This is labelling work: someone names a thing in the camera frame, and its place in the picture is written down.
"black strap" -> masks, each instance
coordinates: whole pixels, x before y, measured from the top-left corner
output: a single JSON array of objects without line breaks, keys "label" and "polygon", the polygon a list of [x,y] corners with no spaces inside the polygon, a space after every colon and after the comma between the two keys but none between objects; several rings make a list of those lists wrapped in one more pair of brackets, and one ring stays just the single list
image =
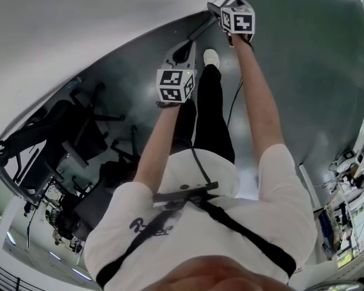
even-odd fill
[{"label": "black strap", "polygon": [[206,200],[202,200],[202,202],[200,202],[197,206],[205,210],[213,220],[216,220],[231,230],[247,237],[248,240],[250,240],[261,250],[261,252],[263,252],[264,255],[267,256],[267,258],[283,269],[290,279],[297,269],[297,263],[291,255],[286,253],[282,248],[270,244],[264,238],[243,227],[241,224],[233,220],[221,207],[214,206]]},{"label": "black strap", "polygon": [[[288,255],[283,249],[270,244],[264,238],[255,234],[254,232],[248,230],[243,227],[238,222],[234,221],[221,207],[217,207],[212,205],[207,201],[207,198],[204,198],[201,202],[194,204],[206,211],[212,219],[218,221],[219,223],[225,225],[226,227],[234,230],[235,232],[242,234],[247,237],[255,246],[257,246],[263,254],[265,254],[273,263],[278,265],[281,269],[283,269],[287,275],[290,277],[295,272],[297,265],[294,259]],[[101,288],[116,275],[117,271],[119,271],[124,260],[146,239],[150,238],[154,235],[159,229],[163,228],[164,223],[168,218],[173,214],[173,210],[167,210],[161,212],[158,216],[155,217],[150,223],[148,223],[147,227],[135,237],[132,241],[131,245],[128,247],[126,252],[119,257],[116,261],[113,261],[106,266],[104,266],[100,272],[97,274],[96,282],[99,284]]]}]

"ceiling light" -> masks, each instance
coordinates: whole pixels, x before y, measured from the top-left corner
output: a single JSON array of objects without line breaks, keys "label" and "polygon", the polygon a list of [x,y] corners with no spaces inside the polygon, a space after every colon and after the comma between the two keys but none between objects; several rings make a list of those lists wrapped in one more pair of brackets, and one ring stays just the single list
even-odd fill
[{"label": "ceiling light", "polygon": [[15,243],[15,240],[13,239],[13,237],[11,236],[10,232],[7,232],[7,236],[8,236],[8,239],[10,240],[10,242],[16,246],[16,243]]},{"label": "ceiling light", "polygon": [[82,277],[84,277],[85,279],[88,279],[89,281],[92,281],[88,276],[85,276],[84,274],[80,273],[79,271],[77,271],[76,269],[72,269],[74,270],[74,272],[76,272],[77,274],[81,275]]},{"label": "ceiling light", "polygon": [[52,256],[54,256],[55,258],[57,258],[57,259],[61,260],[61,258],[57,257],[54,253],[50,252],[50,254],[51,254]]}]

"black cable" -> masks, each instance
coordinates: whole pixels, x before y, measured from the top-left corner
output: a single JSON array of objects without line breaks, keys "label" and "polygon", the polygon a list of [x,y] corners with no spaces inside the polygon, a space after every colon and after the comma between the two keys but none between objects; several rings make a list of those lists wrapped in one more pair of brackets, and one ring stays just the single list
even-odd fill
[{"label": "black cable", "polygon": [[209,178],[209,176],[208,176],[208,175],[207,175],[207,173],[205,172],[204,168],[202,167],[201,162],[200,162],[200,160],[198,159],[198,156],[197,156],[197,154],[195,153],[195,150],[194,150],[194,148],[193,148],[192,144],[191,144],[188,140],[183,139],[183,138],[174,138],[174,139],[176,139],[176,140],[182,140],[182,141],[184,141],[184,142],[186,142],[186,143],[188,144],[188,146],[190,147],[190,149],[191,149],[191,151],[192,151],[192,153],[193,153],[194,159],[195,159],[195,161],[197,162],[198,168],[201,170],[201,173],[202,173],[202,175],[204,176],[204,178],[205,178],[206,182],[207,182],[207,183],[212,183],[211,179]]},{"label": "black cable", "polygon": [[241,89],[242,86],[243,86],[243,78],[240,78],[240,82],[238,83],[238,87],[237,87],[237,91],[236,91],[235,97],[233,98],[233,101],[232,101],[231,111],[229,111],[228,122],[226,123],[226,127],[227,128],[229,128],[229,123],[231,121],[231,115],[232,115],[233,106],[235,104],[235,101],[236,101],[238,92],[240,91],[240,89]]}]

